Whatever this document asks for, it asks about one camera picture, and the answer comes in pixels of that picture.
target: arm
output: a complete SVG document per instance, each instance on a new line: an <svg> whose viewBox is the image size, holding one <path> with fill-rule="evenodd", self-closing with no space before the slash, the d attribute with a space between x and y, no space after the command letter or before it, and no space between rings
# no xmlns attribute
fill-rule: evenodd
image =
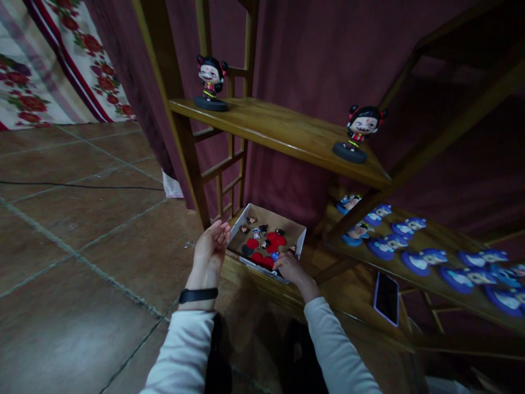
<svg viewBox="0 0 525 394"><path fill-rule="evenodd" d="M346 336L339 320L324 297L320 296L315 280L304 272L291 253L279 257L273 269L279 267L283 277L298 287L305 300L308 330L328 391L331 394L380 393L377 382Z"/></svg>
<svg viewBox="0 0 525 394"><path fill-rule="evenodd" d="M185 288L218 287L229 240L230 226L220 221L202 234L195 245L193 268ZM141 394L204 392L214 306L214 299L179 305Z"/></svg>

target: black figurine base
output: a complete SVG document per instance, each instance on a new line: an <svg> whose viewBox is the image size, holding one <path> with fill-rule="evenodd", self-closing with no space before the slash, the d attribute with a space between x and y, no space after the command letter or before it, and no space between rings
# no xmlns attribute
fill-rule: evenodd
<svg viewBox="0 0 525 394"><path fill-rule="evenodd" d="M345 147L345 143L343 142L336 142L332 148L332 152L334 152L341 159L345 159L351 163L363 164L368 158L368 155L361 149L354 146L352 146L351 149L347 149Z"/></svg>
<svg viewBox="0 0 525 394"><path fill-rule="evenodd" d="M228 104L221 100L206 100L204 97L196 97L193 99L196 106L209 111L227 111Z"/></svg>

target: black cable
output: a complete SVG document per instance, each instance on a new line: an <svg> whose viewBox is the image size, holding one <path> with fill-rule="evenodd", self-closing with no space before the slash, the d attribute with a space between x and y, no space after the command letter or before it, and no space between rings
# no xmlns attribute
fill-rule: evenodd
<svg viewBox="0 0 525 394"><path fill-rule="evenodd" d="M164 191L164 189L146 188L142 186L84 186L84 185L53 183L53 182L8 182L8 181L0 181L0 183L20 184L20 185L69 186L69 187L79 187L79 188L84 188L84 189L142 189L142 190L158 190L160 192Z"/></svg>

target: white sleeve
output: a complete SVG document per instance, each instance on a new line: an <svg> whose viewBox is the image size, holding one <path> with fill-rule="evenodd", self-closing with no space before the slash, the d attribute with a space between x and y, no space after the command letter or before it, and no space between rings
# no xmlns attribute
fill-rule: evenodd
<svg viewBox="0 0 525 394"><path fill-rule="evenodd" d="M324 297L306 304L305 316L328 392L381 393Z"/></svg>
<svg viewBox="0 0 525 394"><path fill-rule="evenodd" d="M141 394L203 393L215 312L177 311Z"/></svg>

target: red stripe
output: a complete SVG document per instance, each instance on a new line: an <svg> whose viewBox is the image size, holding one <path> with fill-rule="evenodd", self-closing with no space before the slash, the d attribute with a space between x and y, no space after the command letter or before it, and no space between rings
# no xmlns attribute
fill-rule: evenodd
<svg viewBox="0 0 525 394"><path fill-rule="evenodd" d="M71 68L73 73L75 74L76 78L84 88L84 92L88 95L88 97L91 99L92 103L97 107L98 111L100 112L101 116L105 118L105 120L108 123L113 123L113 120L108 116L108 114L104 111L100 103L98 102L96 96L94 95L91 88L88 86L85 79L82 77L82 74L78 71L77 66L75 65L75 62L71 57L69 56L69 53L66 50L66 47L64 46L64 42L62 41L62 36L60 34L59 29L56 27L55 23L53 22L53 19L49 15L48 11L46 10L44 4L42 4L41 0L35 0L35 4L38 7L40 13L44 17L44 20L46 24L50 27L53 35L55 36L55 39L58 41L60 45L60 49L62 52L62 55L64 56L64 59L66 60L68 66Z"/></svg>

